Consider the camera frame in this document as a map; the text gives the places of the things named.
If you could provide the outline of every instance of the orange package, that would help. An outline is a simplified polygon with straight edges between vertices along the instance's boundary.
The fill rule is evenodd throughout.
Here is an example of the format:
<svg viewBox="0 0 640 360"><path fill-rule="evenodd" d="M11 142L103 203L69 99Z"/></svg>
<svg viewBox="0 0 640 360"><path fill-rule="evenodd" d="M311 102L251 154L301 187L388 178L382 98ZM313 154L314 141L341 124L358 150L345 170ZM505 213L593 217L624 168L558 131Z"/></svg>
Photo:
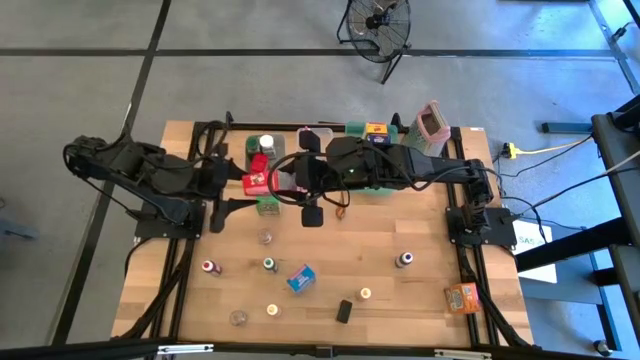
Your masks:
<svg viewBox="0 0 640 360"><path fill-rule="evenodd" d="M480 300L475 283L456 284L444 289L452 314L471 314L480 311Z"/></svg>

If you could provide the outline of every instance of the gray floor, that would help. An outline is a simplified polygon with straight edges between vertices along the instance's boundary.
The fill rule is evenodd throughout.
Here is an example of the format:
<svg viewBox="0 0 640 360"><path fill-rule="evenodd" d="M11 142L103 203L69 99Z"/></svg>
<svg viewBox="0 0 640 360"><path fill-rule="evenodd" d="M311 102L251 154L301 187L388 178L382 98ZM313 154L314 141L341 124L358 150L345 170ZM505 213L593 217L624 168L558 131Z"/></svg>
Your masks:
<svg viewBox="0 0 640 360"><path fill-rule="evenodd" d="M160 3L3 1L0 47L144 48ZM174 1L160 47L336 48L344 3ZM598 3L612 28L624 24L628 15L620 0ZM416 49L607 49L583 3L413 1L412 19ZM628 44L621 47L633 50L640 37L623 40ZM80 134L115 137L140 64L140 58L0 57L0 195L7 202L0 214L42 234L30 242L0 241L2 348L47 341L95 201L95 193L67 173L62 146ZM168 119L205 121L226 110L239 122L388 121L399 112L409 123L425 102L437 99L452 125L486 128L494 151L505 141L536 149L580 138L541 135L540 123L588 121L632 96L611 59L406 58L385 86L375 82L381 71L359 57L156 58L134 137L156 143ZM515 173L543 158L503 161L502 170ZM539 200L602 169L590 143L507 180L505 188ZM123 191L115 195L139 205ZM587 226L618 216L606 180L570 192L540 213ZM120 208L110 207L70 341L108 338L133 227ZM527 300L527 308L538 344L594 354L589 344L602 337L595 307ZM617 355L637 357L623 311L618 318L625 351Z"/></svg>

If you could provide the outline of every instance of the fan stand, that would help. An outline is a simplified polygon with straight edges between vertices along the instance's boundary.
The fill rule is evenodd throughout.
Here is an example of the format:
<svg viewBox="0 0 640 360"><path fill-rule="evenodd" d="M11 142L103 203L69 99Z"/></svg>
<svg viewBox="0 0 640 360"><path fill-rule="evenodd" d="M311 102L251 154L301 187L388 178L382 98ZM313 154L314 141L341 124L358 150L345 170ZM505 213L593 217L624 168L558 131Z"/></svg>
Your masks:
<svg viewBox="0 0 640 360"><path fill-rule="evenodd" d="M349 14L349 8L351 8L351 3L353 2L353 0L349 0L349 2L347 3L347 8L344 10L344 15L342 16L342 20L340 21L340 25L338 26L338 31L336 31L336 37L338 38L338 41L340 42L340 44L344 44L346 42L350 42L350 43L354 43L354 42L371 42L373 43L373 41L371 40L367 40L367 39L363 39L363 40L343 40L342 38L340 38L340 30L342 29L342 25L344 25L344 21L347 19L347 15ZM389 79L389 76L391 76L391 73L393 72L393 70L395 70L396 66L398 65L398 63L400 62L400 59L402 59L402 56L407 52L407 50L409 50L409 48L411 48L411 44L404 44L402 45L402 51L400 51L400 53L398 55L396 55L397 59L394 62L393 59L389 60L389 64L387 65L387 70L384 72L384 76L382 77L382 81L380 82L382 85L384 85L387 80Z"/></svg>

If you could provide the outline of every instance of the wooden tabletop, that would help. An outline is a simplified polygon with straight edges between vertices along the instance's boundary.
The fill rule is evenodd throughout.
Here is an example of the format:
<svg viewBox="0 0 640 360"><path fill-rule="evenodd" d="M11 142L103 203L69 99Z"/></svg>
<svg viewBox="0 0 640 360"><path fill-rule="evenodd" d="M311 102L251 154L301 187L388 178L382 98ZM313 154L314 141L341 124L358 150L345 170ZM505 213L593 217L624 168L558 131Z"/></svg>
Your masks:
<svg viewBox="0 0 640 360"><path fill-rule="evenodd" d="M186 157L192 129L193 122L167 122L162 146ZM252 134L259 132L234 130L227 135L230 156L237 164L244 164L245 139ZM297 151L295 132L281 134L287 153ZM466 157L478 158L490 167L484 130L462 128L462 137ZM499 206L493 177L491 181L496 194L492 206ZM246 198L238 182L229 182L224 196ZM455 249L447 235L445 185L434 184L419 193L408 189L390 196L352 194L351 206L342 220L334 215L334 205L321 201L320 206L325 214L321 228L303 228L300 208L285 205L278 217L262 217L255 208L247 208L229 216L222 233L205 230L195 245L179 339L470 346L465 317L447 313L443 293L444 288L460 282ZM257 234L263 228L273 235L268 245L258 241ZM132 256L113 335L128 330L156 295L167 244L164 239L151 240ZM405 251L413 253L414 261L397 269L394 258ZM263 269L265 257L276 260L276 274ZM484 258L494 302L520 336L532 341L512 256L502 248L485 246ZM202 271L205 260L219 263L222 276ZM315 271L317 281L295 295L286 279L304 264ZM363 287L370 288L372 296L360 302L355 293ZM343 299L353 302L348 324L335 320ZM170 319L173 298L167 304L165 319ZM280 307L280 317L267 315L269 304ZM229 323L234 310L248 314L244 326ZM486 343L482 313L478 313L478 327L481 341ZM168 328L168 321L164 321L162 334L166 335Z"/></svg>

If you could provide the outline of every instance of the black fan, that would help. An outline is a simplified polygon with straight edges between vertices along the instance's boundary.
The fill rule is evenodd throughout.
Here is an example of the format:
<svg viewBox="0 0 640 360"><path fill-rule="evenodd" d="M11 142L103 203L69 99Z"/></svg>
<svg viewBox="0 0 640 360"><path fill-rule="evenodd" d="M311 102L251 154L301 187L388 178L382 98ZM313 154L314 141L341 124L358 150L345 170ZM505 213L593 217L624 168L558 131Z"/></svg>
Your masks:
<svg viewBox="0 0 640 360"><path fill-rule="evenodd" d="M402 55L411 46L411 6L408 0L349 0L338 32L340 43L350 42L363 58L375 63L389 63L382 78L384 84ZM349 40L340 38L347 21Z"/></svg>

